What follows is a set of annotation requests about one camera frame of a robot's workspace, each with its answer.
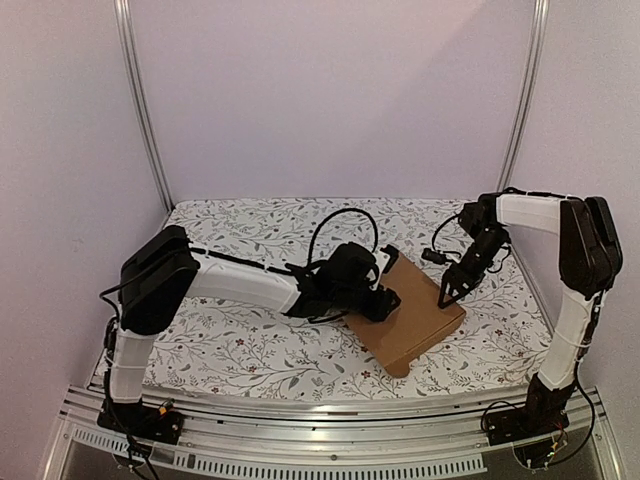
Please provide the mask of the brown cardboard box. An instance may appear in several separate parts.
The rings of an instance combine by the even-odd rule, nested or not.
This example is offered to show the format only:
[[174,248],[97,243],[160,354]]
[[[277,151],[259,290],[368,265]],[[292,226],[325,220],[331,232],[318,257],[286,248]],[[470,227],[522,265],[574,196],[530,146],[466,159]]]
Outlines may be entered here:
[[405,378],[412,361],[461,326],[466,311],[456,303],[439,308],[439,286],[404,254],[382,276],[381,285],[398,294],[399,307],[380,323],[355,314],[346,316],[345,323],[387,374]]

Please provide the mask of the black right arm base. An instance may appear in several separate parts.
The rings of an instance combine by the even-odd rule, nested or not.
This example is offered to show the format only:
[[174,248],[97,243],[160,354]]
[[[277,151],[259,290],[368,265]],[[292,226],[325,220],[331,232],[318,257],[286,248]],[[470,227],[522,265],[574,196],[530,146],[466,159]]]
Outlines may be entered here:
[[562,389],[548,389],[535,375],[527,389],[523,406],[489,409],[481,417],[481,429],[491,446],[533,438],[569,426],[566,405],[575,383]]

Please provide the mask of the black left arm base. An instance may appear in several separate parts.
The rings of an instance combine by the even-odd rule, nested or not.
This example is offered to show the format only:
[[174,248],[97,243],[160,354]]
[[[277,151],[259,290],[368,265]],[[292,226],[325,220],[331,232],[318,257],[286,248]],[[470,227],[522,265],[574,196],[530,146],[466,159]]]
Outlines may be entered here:
[[185,417],[174,409],[174,400],[160,406],[103,402],[97,425],[111,431],[129,434],[136,439],[177,445]]

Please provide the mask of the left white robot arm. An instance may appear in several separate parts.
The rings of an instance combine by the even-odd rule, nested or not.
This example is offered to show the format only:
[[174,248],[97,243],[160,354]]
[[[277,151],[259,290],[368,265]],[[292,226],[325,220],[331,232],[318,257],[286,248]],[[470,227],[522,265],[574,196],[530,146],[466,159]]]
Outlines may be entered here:
[[128,434],[148,426],[148,412],[138,404],[148,360],[185,298],[234,301],[291,318],[343,313],[380,323],[401,304],[381,283],[397,258],[393,247],[348,242],[327,259],[277,268],[198,246],[180,226],[164,228],[122,265],[119,284],[99,295],[114,311],[115,331],[106,342],[111,419]]

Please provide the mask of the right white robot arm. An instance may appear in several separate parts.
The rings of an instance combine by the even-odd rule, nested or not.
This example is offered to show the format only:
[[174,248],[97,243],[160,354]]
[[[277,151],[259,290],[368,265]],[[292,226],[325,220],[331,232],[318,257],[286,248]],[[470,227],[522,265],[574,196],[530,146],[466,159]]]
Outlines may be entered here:
[[511,189],[466,203],[456,219],[472,243],[442,276],[441,309],[479,286],[498,251],[510,242],[510,227],[556,235],[562,304],[535,381],[549,392],[572,386],[576,366],[591,345],[602,304],[623,263],[607,201]]

